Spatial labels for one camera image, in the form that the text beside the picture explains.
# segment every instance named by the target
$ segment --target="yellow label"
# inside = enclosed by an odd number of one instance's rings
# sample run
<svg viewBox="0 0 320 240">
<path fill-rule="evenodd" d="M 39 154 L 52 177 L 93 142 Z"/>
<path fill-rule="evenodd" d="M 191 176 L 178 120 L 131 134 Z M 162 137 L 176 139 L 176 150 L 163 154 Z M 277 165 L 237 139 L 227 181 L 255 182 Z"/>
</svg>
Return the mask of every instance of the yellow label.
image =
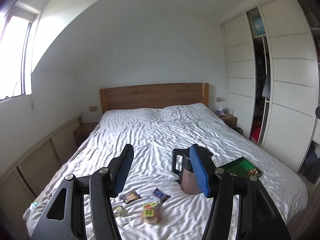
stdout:
<svg viewBox="0 0 320 240">
<path fill-rule="evenodd" d="M 142 216 L 143 217 L 153 217 L 154 213 L 155 213 L 155 211 L 153 209 L 145 209 L 143 211 Z"/>
<path fill-rule="evenodd" d="M 149 207 L 155 207 L 157 205 L 157 202 L 151 202 L 151 203 L 144 203 L 143 208 L 149 206 Z"/>
</svg>

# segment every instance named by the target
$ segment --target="bed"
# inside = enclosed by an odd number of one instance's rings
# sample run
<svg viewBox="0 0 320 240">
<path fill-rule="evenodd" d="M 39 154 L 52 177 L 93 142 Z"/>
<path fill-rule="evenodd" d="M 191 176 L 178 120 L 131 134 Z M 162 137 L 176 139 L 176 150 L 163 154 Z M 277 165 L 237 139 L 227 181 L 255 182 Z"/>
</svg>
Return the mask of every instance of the bed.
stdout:
<svg viewBox="0 0 320 240">
<path fill-rule="evenodd" d="M 208 84 L 156 84 L 100 90 L 104 112 L 100 123 L 77 152 L 60 168 L 25 214 L 31 236 L 41 212 L 65 175 L 90 175 L 120 154 L 124 145 L 134 147 L 134 160 L 124 190 L 111 199 L 124 206 L 127 217 L 117 217 L 122 239 L 201 239 L 212 200 L 203 194 L 187 195 L 171 172 L 172 149 L 193 143 L 207 147 L 216 166 L 241 156 L 263 172 L 261 182 L 287 223 L 307 204 L 307 189 L 287 166 L 229 128 L 208 106 Z M 161 222 L 144 224 L 142 204 L 155 188 L 172 196 L 162 206 Z M 121 196 L 137 191 L 141 199 L 130 204 Z M 84 197 L 87 237 L 94 239 L 89 196 Z M 238 196 L 234 196 L 228 239 L 236 235 Z"/>
</svg>

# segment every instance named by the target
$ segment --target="window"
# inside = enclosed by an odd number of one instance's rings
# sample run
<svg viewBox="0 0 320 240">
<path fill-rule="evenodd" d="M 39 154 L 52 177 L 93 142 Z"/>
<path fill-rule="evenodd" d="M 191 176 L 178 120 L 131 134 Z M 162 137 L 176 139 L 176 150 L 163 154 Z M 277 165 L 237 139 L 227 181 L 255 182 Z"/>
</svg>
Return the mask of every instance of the window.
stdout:
<svg viewBox="0 0 320 240">
<path fill-rule="evenodd" d="M 0 101 L 25 94 L 25 54 L 34 19 L 14 8 L 0 22 Z"/>
</svg>

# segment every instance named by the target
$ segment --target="electric kettle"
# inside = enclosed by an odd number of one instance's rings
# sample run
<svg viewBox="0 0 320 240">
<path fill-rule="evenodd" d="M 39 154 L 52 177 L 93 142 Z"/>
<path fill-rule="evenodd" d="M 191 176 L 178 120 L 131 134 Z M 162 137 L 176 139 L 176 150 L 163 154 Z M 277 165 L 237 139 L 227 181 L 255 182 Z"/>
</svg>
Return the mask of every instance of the electric kettle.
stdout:
<svg viewBox="0 0 320 240">
<path fill-rule="evenodd" d="M 211 158 L 212 153 L 205 147 L 200 146 L 206 158 Z M 190 195 L 196 195 L 200 193 L 199 186 L 196 180 L 196 175 L 193 172 L 190 157 L 190 147 L 187 149 L 173 149 L 172 151 L 172 168 L 171 171 L 179 176 L 177 182 L 181 185 L 181 189 Z M 182 168 L 181 171 L 176 169 L 177 156 L 182 156 Z"/>
</svg>

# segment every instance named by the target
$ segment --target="wooden headboard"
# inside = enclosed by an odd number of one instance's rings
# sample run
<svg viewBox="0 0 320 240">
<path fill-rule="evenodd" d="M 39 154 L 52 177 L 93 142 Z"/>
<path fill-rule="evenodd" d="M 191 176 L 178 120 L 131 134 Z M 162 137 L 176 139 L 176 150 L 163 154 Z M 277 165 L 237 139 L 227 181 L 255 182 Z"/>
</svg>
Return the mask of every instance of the wooden headboard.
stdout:
<svg viewBox="0 0 320 240">
<path fill-rule="evenodd" d="M 100 89 L 102 113 L 115 109 L 209 105 L 208 83 L 151 84 Z"/>
</svg>

